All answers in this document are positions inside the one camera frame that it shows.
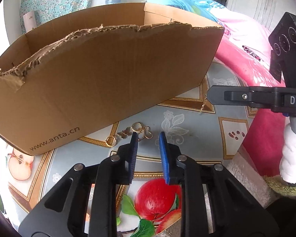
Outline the right white gloved hand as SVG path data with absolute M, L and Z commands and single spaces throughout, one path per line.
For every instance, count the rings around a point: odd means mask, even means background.
M 284 145 L 280 161 L 280 175 L 287 183 L 296 183 L 296 134 L 287 124 L 284 130 Z

